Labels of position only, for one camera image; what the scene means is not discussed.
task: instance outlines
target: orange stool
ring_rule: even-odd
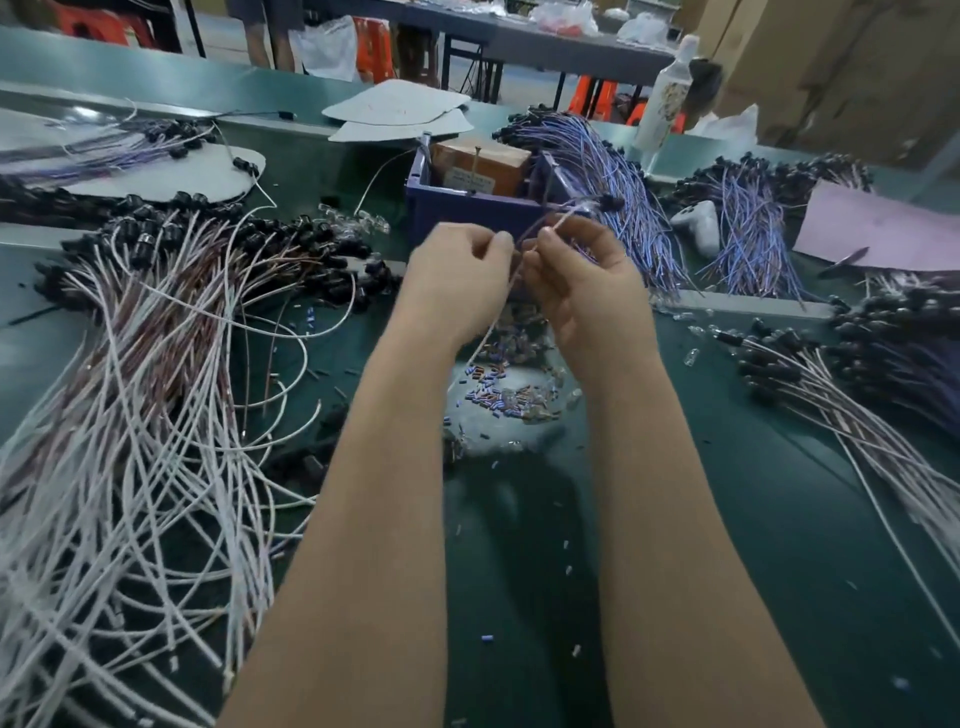
[[[590,85],[590,76],[581,76],[577,82],[576,90],[573,92],[573,98],[570,99],[570,111],[580,113],[587,100],[587,89]],[[605,81],[600,86],[600,98],[597,100],[596,109],[593,110],[592,120],[610,121],[610,115],[613,111],[613,99],[616,97],[616,83]]]
[[[630,118],[627,119],[627,126],[633,126],[635,123],[639,123],[640,117],[643,116],[643,112],[647,108],[647,102],[641,101],[638,103],[634,110],[630,114]],[[670,127],[670,131],[673,133],[684,133],[684,126],[686,125],[686,114],[682,111],[677,114],[677,118],[673,120],[673,126]]]
[[[394,57],[390,49],[390,33],[379,20],[353,18],[357,29],[357,72],[372,76],[373,82],[394,77]]]
[[[71,8],[48,0],[57,16],[57,24],[65,36],[86,37],[114,45],[130,45],[127,30],[136,36],[141,48],[156,48],[147,23],[135,15],[115,15],[109,11]]]

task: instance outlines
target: green table surface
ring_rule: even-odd
[[[192,108],[209,100],[201,108],[290,109],[301,122],[326,123],[320,109],[356,90],[352,85],[216,61],[135,53],[2,28],[0,47],[5,56],[12,53],[19,60],[15,70],[9,63],[0,64],[0,82],[55,85]],[[0,103],[34,110],[33,102],[10,93],[0,93]],[[474,104],[468,117],[478,128],[491,131],[508,112]],[[622,130],[599,126],[604,134]],[[262,183],[276,199],[281,217],[311,212],[324,194],[339,194],[344,207],[352,208],[373,171],[396,153],[241,125],[225,125],[225,131],[231,142],[267,157]],[[716,149],[708,140],[672,138],[661,155],[662,169],[688,174],[701,163],[697,159],[715,157]],[[788,152],[769,154],[797,158]],[[371,241],[386,257],[405,258],[409,251],[402,234],[400,186],[407,168],[400,162],[389,165],[364,205],[395,223],[389,235]],[[900,172],[881,177],[894,187],[897,180],[905,181],[901,191],[912,183]],[[249,201],[258,203],[256,196]],[[29,286],[32,264],[42,254],[4,248],[0,255],[8,317],[42,307],[39,296],[19,285]],[[300,385],[288,405],[286,431],[312,412],[317,396],[335,402],[334,386],[352,394],[357,378],[344,369],[363,367],[389,309],[387,300],[377,300],[367,314],[308,345],[311,366],[333,376],[321,381],[308,378]],[[333,313],[318,309],[318,326]],[[304,316],[305,306],[288,308],[284,319]],[[744,328],[749,321],[743,314],[697,316],[704,328],[710,323]],[[950,646],[835,443],[812,425],[746,402],[734,375],[734,360],[724,347],[697,338],[688,323],[668,317],[658,317],[657,323],[664,363],[724,522],[828,725],[960,725],[960,691],[955,688],[960,655]],[[809,328],[809,322],[799,320],[770,323]],[[0,402],[5,412],[0,436],[9,436],[49,386],[83,330],[81,318],[59,313],[0,329]],[[701,350],[700,356],[687,367],[684,357],[694,347]],[[282,375],[294,366],[297,349],[278,344],[273,370]],[[263,386],[268,350],[266,342],[252,347],[254,387]],[[238,372],[244,371],[244,363],[238,362]],[[511,373],[520,378],[539,375],[520,369]],[[514,382],[521,383],[505,380],[507,386]],[[569,377],[564,391],[575,386]],[[457,390],[451,394],[448,414],[467,432],[470,457],[448,474],[444,484],[446,718],[466,717],[471,727],[608,726],[598,632],[596,517],[588,461],[580,449],[588,443],[584,408],[567,412],[555,423],[523,425],[494,419],[466,402],[457,408],[455,401],[461,398]],[[919,423],[900,417],[896,422],[934,465],[953,476],[960,474],[950,443]],[[491,439],[481,439],[480,432]],[[303,438],[312,435],[304,433]],[[953,621],[960,623],[960,585],[893,498],[886,494],[882,500],[924,577]],[[564,551],[564,541],[570,542],[569,550]],[[179,554],[190,559],[189,549]],[[564,575],[566,566],[572,567],[569,576]],[[278,568],[282,572],[285,564]],[[485,634],[494,635],[493,643],[481,642]],[[582,647],[577,658],[571,655],[575,644]],[[221,700],[219,678],[189,650],[180,663],[178,682],[216,710]],[[906,678],[909,690],[895,688],[894,677]],[[132,678],[151,698],[170,704],[149,681],[140,682],[142,676]]]

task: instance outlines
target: floor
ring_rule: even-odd
[[[197,45],[190,32],[190,23],[186,12],[180,8],[177,12],[177,25],[180,43],[185,54],[197,55]],[[216,15],[198,13],[197,24],[204,41],[206,54],[220,61],[248,64],[247,45],[244,40],[243,26],[238,20]],[[450,60],[450,88],[460,90],[469,70],[469,61],[453,58]],[[500,103],[512,107],[526,107],[531,104],[552,105],[557,92],[559,73],[538,71],[521,66],[505,66],[503,81],[500,85]],[[577,77],[567,76],[564,93],[561,96],[561,109],[569,106],[573,96]]]

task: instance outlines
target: plastic bottle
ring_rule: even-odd
[[[680,41],[677,57],[657,76],[647,108],[640,117],[640,124],[634,135],[633,146],[642,153],[641,164],[644,167],[650,166],[654,155],[663,146],[684,105],[686,94],[693,84],[690,62],[697,54],[699,44],[700,39],[697,36],[686,36]]]

